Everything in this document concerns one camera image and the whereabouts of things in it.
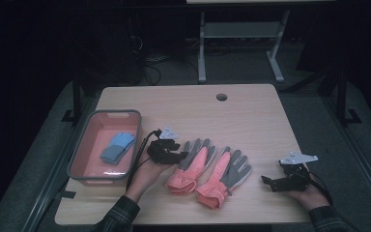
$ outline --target pink and gray glove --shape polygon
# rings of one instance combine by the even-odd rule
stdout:
[[[237,150],[233,155],[230,148],[226,147],[218,163],[215,165],[210,179],[198,187],[198,201],[211,209],[219,209],[231,191],[241,185],[248,178],[252,169],[247,165],[246,156],[241,156]]]
[[[188,155],[181,160],[174,174],[165,182],[165,186],[174,195],[185,195],[195,190],[197,178],[204,172],[215,155],[215,146],[210,146],[210,139],[201,145],[198,138],[190,149],[190,142],[185,144]]]

